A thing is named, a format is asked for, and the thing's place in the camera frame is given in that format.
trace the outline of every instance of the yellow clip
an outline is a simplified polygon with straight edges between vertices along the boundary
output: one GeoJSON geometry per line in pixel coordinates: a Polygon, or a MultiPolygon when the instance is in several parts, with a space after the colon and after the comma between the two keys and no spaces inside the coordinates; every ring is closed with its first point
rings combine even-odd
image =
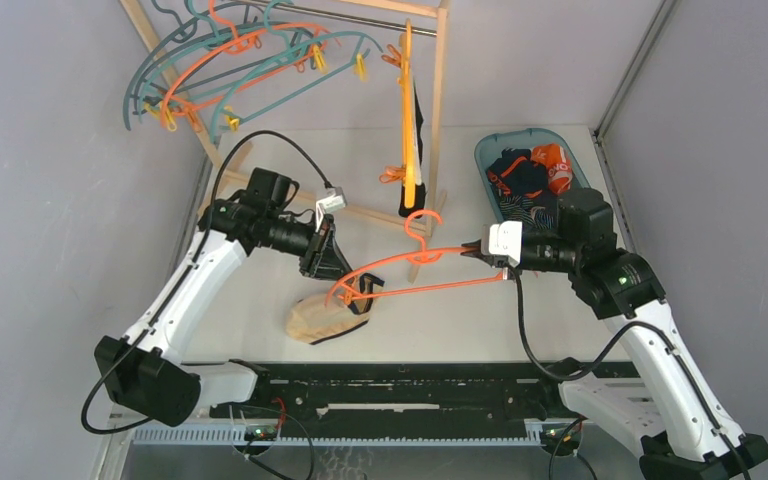
{"type": "MultiPolygon", "coordinates": [[[[234,110],[231,107],[225,107],[225,111],[228,113],[234,113],[234,110]]],[[[230,128],[232,132],[236,132],[237,129],[240,128],[240,119],[237,117],[225,115],[225,121],[228,122],[228,128],[230,128]]]]}
{"type": "MultiPolygon", "coordinates": [[[[143,107],[152,117],[156,118],[158,121],[160,120],[160,112],[156,108],[149,105],[148,102],[143,103],[143,107]]],[[[175,123],[175,117],[172,116],[172,112],[169,110],[166,110],[166,130],[169,130],[170,132],[178,130],[178,124],[175,123]]]]}
{"type": "Polygon", "coordinates": [[[325,75],[328,73],[328,64],[325,63],[325,55],[322,54],[322,49],[319,45],[313,46],[313,63],[316,65],[316,69],[319,73],[325,75]]]}
{"type": "Polygon", "coordinates": [[[171,110],[166,110],[166,130],[170,132],[178,130],[178,124],[175,123],[175,117],[172,116],[171,110]]]}
{"type": "Polygon", "coordinates": [[[360,77],[361,82],[365,82],[367,80],[366,64],[363,61],[363,54],[360,53],[355,56],[355,74],[360,77]]]}

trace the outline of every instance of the clothing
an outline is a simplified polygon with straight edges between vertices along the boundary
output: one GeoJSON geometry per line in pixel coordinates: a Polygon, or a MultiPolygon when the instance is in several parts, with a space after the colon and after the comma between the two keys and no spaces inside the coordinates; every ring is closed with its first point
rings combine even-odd
{"type": "MultiPolygon", "coordinates": [[[[384,288],[384,281],[369,273],[361,275],[358,282],[363,293],[380,292],[384,288]]],[[[345,305],[332,298],[325,305],[325,297],[324,293],[320,293],[296,303],[287,316],[287,335],[300,342],[317,345],[342,337],[369,322],[374,299],[356,300],[345,305]]]]}
{"type": "Polygon", "coordinates": [[[531,160],[546,167],[549,189],[555,195],[560,195],[572,187],[572,165],[567,160],[564,147],[555,143],[535,147],[531,151],[531,160]]]}
{"type": "Polygon", "coordinates": [[[557,195],[572,186],[572,169],[563,147],[502,150],[486,174],[505,220],[522,222],[525,231],[556,227],[557,195]]]}

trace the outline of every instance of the black garment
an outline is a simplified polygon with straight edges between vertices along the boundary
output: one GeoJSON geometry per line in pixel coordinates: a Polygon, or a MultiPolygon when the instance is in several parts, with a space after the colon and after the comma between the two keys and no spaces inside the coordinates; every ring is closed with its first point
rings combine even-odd
{"type": "Polygon", "coordinates": [[[531,150],[502,150],[486,174],[502,218],[522,222],[525,231],[555,228],[558,198],[549,190],[546,167],[531,161],[531,150]]]}

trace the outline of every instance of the clothes rack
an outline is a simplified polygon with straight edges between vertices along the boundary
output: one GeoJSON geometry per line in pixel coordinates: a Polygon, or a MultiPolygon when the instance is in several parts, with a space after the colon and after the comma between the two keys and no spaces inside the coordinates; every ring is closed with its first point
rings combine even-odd
{"type": "MultiPolygon", "coordinates": [[[[339,2],[344,4],[360,5],[369,8],[375,8],[379,10],[386,10],[391,12],[403,13],[410,16],[420,16],[426,18],[432,18],[436,21],[436,29],[416,29],[414,33],[418,35],[425,35],[434,37],[436,40],[434,50],[434,78],[432,81],[432,103],[431,103],[431,144],[430,154],[428,158],[429,162],[429,174],[427,181],[427,194],[426,205],[432,208],[434,211],[440,212],[446,202],[446,191],[437,190],[437,177],[439,174],[439,162],[440,162],[440,135],[441,135],[441,114],[443,111],[443,88],[445,81],[445,56],[446,56],[446,32],[449,17],[449,4],[450,0],[441,0],[437,7],[418,5],[410,2],[404,2],[399,0],[332,0],[333,2],[339,2]]],[[[119,0],[125,12],[128,14],[131,23],[140,35],[143,44],[148,51],[154,50],[160,43],[160,37],[157,34],[154,26],[146,15],[145,10],[140,4],[139,0],[119,0]]],[[[243,0],[240,3],[264,5],[268,2],[262,0],[243,0]]],[[[391,22],[385,22],[374,18],[359,17],[354,15],[347,15],[339,12],[331,12],[326,10],[316,10],[306,7],[299,7],[295,5],[281,4],[276,6],[276,9],[286,10],[295,13],[332,18],[337,20],[343,20],[350,23],[359,23],[363,25],[369,25],[378,28],[384,28],[389,30],[405,29],[404,25],[399,25],[391,22]]],[[[161,57],[166,54],[165,50],[157,52],[157,57],[161,57]]],[[[179,73],[174,68],[168,68],[163,71],[163,79],[167,85],[172,85],[179,78],[179,73]]],[[[182,98],[187,98],[186,92],[181,92],[182,98]]],[[[196,113],[198,121],[202,125],[206,125],[201,115],[196,113]]],[[[206,129],[200,129],[195,132],[199,142],[204,148],[205,154],[210,160],[215,169],[218,169],[222,165],[223,158],[219,153],[214,139],[210,138],[206,129]]],[[[239,173],[237,170],[241,163],[245,160],[245,151],[242,155],[239,155],[234,162],[232,162],[219,185],[220,191],[227,185],[241,185],[245,186],[248,183],[249,177],[243,173],[239,173]]],[[[298,192],[296,198],[302,201],[315,201],[316,196],[314,193],[306,192],[304,190],[298,192]]],[[[202,204],[202,208],[206,206],[206,200],[202,204]]],[[[341,211],[350,215],[358,215],[372,220],[375,223],[387,225],[395,228],[402,228],[404,219],[397,216],[383,212],[379,212],[370,208],[364,208],[349,204],[344,210],[341,211]]],[[[434,220],[431,215],[426,215],[423,219],[415,222],[411,230],[422,235],[426,239],[431,238],[434,233],[434,220]]],[[[410,273],[408,274],[408,280],[414,282],[419,274],[420,265],[412,265],[410,273]]]]}

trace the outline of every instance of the black base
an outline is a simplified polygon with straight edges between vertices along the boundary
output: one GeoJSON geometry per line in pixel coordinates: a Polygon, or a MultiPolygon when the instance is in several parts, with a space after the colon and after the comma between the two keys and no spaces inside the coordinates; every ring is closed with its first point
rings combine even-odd
{"type": "MultiPolygon", "coordinates": [[[[659,446],[666,445],[666,434],[660,438],[645,438],[644,449],[660,450],[659,446]]],[[[740,445],[735,450],[747,469],[752,469],[761,462],[768,460],[767,440],[751,433],[741,438],[740,445]]],[[[732,452],[721,457],[711,457],[707,462],[692,462],[676,457],[670,452],[646,453],[639,460],[640,471],[646,480],[728,480],[740,475],[740,466],[732,452]]]]}
{"type": "MultiPolygon", "coordinates": [[[[130,345],[104,337],[95,347],[95,361],[107,373],[130,345]]],[[[123,407],[176,427],[190,416],[201,394],[198,376],[140,349],[135,349],[104,382],[110,400],[123,407]]]]}
{"type": "MultiPolygon", "coordinates": [[[[521,438],[526,436],[525,419],[577,417],[559,400],[534,390],[533,380],[541,374],[530,363],[260,366],[268,374],[258,374],[258,386],[246,404],[276,409],[272,400],[281,398],[287,413],[314,438],[521,438]],[[440,408],[401,413],[331,410],[318,415],[316,410],[329,403],[430,403],[440,408]]],[[[596,375],[639,378],[631,362],[604,362],[596,375]]],[[[211,417],[228,418],[228,407],[217,406],[211,417]]],[[[295,422],[285,423],[283,431],[285,436],[304,436],[295,422]]]]}

